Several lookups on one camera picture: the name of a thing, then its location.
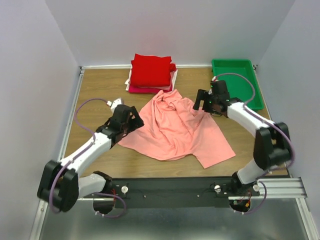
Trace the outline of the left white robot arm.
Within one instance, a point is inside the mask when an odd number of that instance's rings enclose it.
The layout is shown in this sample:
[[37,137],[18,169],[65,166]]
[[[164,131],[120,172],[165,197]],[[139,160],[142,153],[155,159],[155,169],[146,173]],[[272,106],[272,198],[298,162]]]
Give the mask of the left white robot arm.
[[54,213],[68,212],[79,198],[87,195],[114,198],[109,175],[101,171],[95,171],[88,177],[82,177],[82,174],[98,157],[143,125],[134,106],[116,106],[113,115],[93,132],[84,145],[60,161],[50,160],[45,165],[38,198],[46,201]]

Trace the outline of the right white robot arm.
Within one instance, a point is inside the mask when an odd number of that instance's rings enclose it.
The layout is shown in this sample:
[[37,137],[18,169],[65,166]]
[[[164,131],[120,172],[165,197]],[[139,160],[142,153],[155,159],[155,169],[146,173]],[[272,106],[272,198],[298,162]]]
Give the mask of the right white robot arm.
[[225,81],[214,79],[210,90],[199,89],[193,109],[219,113],[240,124],[254,137],[252,160],[233,173],[228,184],[227,189],[233,195],[243,195],[268,171],[294,161],[288,126],[268,120],[249,109],[246,102],[230,97]]

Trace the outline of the pink polo shirt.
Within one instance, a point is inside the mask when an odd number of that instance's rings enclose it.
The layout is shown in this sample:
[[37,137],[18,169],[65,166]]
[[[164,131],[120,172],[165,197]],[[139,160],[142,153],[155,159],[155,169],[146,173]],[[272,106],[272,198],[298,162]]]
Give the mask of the pink polo shirt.
[[193,155],[205,169],[235,157],[212,116],[193,105],[177,90],[159,91],[139,112],[143,127],[118,144],[158,161]]

